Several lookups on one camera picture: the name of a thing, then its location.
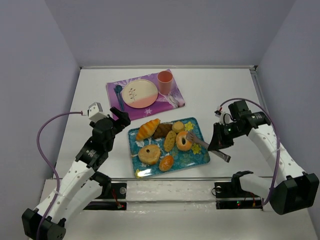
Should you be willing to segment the orange glazed donut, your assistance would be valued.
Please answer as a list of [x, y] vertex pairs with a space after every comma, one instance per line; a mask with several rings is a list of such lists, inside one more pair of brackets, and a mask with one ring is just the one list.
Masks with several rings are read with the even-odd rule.
[[188, 131], [181, 131], [176, 136], [176, 146], [180, 151], [186, 152], [192, 148], [193, 143], [187, 139]]

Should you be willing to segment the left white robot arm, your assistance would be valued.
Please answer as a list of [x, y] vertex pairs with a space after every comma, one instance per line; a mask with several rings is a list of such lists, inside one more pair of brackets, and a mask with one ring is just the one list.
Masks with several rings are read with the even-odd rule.
[[116, 107], [104, 114], [100, 103], [87, 110], [92, 134], [85, 142], [63, 178], [56, 178], [56, 188], [34, 209], [22, 214], [24, 233], [32, 240], [61, 240], [71, 220], [94, 199], [116, 197], [109, 176], [99, 172], [113, 149], [118, 133], [131, 123], [129, 114]]

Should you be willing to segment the metal tongs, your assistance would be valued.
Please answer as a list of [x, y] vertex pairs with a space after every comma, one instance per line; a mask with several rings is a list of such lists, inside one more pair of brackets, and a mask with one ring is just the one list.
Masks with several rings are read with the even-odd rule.
[[206, 143], [205, 141], [199, 139], [193, 132], [188, 131], [187, 135], [186, 135], [186, 139], [192, 143], [196, 143], [199, 144], [200, 146], [204, 147], [206, 150], [208, 150], [209, 152], [215, 154], [216, 156], [218, 156], [219, 158], [223, 159], [226, 163], [229, 163], [231, 160], [231, 157], [219, 150], [209, 150], [209, 144]]

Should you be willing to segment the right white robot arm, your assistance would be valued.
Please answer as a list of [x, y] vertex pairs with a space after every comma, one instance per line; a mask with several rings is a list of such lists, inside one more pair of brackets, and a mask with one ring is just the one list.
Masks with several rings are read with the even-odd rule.
[[320, 184], [315, 173], [307, 173], [281, 144], [278, 130], [264, 108], [252, 112], [246, 98], [227, 100], [231, 123], [223, 119], [213, 125], [213, 135], [207, 147], [220, 152], [234, 145], [234, 139], [247, 136], [258, 148], [273, 171], [266, 181], [250, 170], [232, 175], [231, 191], [235, 194], [252, 193], [261, 198], [261, 205], [270, 204], [279, 215], [285, 215], [314, 205]]

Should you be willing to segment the small round muffin bread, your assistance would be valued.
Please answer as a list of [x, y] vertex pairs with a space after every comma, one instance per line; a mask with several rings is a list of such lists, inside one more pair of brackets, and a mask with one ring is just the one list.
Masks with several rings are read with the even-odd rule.
[[185, 125], [181, 121], [176, 121], [172, 124], [172, 130], [178, 134], [180, 132], [183, 132], [185, 130]]

